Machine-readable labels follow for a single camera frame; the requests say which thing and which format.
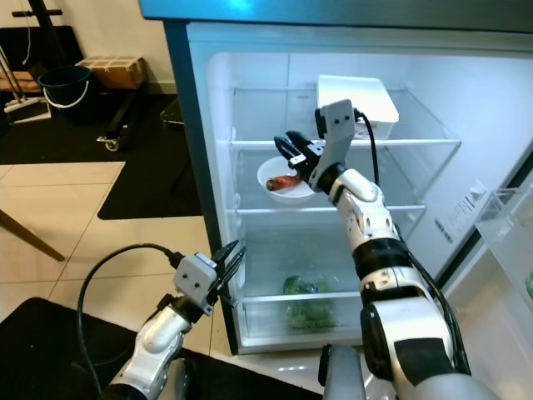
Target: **white bowl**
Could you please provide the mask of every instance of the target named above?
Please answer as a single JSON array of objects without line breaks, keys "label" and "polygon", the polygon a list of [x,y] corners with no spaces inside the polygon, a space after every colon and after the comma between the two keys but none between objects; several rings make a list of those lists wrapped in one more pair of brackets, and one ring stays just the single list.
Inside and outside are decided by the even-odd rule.
[{"label": "white bowl", "polygon": [[271,158],[265,161],[257,170],[257,181],[263,190],[277,202],[298,204],[306,202],[315,195],[315,192],[305,182],[300,182],[296,186],[276,190],[275,192],[268,190],[267,181],[281,175],[296,175],[296,171],[289,168],[288,161],[284,157]]}]

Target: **refrigerator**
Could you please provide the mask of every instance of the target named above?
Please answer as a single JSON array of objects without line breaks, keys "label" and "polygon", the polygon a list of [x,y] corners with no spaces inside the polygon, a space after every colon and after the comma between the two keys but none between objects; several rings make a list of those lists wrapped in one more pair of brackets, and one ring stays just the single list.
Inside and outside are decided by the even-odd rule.
[{"label": "refrigerator", "polygon": [[[496,189],[529,182],[533,7],[440,3],[141,0],[164,22],[212,251],[247,246],[228,287],[238,304],[222,304],[234,354],[361,344],[345,222],[324,194],[276,202],[257,170],[278,155],[274,136],[318,139],[319,76],[378,78],[399,114],[376,141],[386,206],[446,290],[474,374],[503,398],[533,393],[533,307],[476,225],[513,203]],[[372,179],[368,140],[352,141],[346,165]]]}]

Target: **tile floor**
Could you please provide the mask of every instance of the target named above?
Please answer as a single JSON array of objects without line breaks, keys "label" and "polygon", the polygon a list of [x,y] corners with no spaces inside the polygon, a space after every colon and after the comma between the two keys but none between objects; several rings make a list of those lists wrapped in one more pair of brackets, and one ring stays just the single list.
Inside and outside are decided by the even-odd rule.
[{"label": "tile floor", "polygon": [[[209,254],[202,217],[126,221],[97,217],[122,165],[0,166],[0,208],[65,256],[64,262],[55,262],[0,229],[0,321],[34,296],[74,308],[88,270],[126,244],[154,242],[183,253]],[[172,275],[166,259],[153,250],[124,254],[95,276],[87,290],[85,311],[138,330],[161,296],[174,291]],[[219,307],[211,318],[204,317],[193,328],[184,346],[323,392],[316,381],[318,351],[233,357]]]}]

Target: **white container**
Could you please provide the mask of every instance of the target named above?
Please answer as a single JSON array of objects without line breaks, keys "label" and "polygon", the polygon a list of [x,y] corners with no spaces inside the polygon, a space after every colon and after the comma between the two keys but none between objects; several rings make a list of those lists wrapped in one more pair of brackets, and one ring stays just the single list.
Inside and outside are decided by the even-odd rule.
[{"label": "white container", "polygon": [[290,169],[284,157],[274,157],[265,161],[257,170],[257,181],[268,195],[280,203],[298,204],[312,198],[315,192],[305,182],[282,190],[270,191],[267,189],[267,181],[281,175],[296,175],[296,171]]},{"label": "white container", "polygon": [[[374,77],[318,77],[318,107],[349,99],[351,105],[370,120],[375,139],[387,139],[398,122],[398,111],[380,79]],[[366,139],[363,122],[356,124],[355,139]]]}]

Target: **green vegetable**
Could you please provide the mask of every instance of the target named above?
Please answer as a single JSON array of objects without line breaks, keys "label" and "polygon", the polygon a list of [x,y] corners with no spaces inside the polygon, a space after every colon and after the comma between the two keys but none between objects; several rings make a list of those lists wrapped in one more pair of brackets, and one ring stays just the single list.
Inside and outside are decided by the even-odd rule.
[{"label": "green vegetable", "polygon": [[[305,282],[298,275],[292,275],[283,283],[284,294],[328,293],[330,290],[325,278],[313,284]],[[286,305],[287,320],[293,329],[331,328],[334,326],[331,310],[330,299],[298,300]]]}]

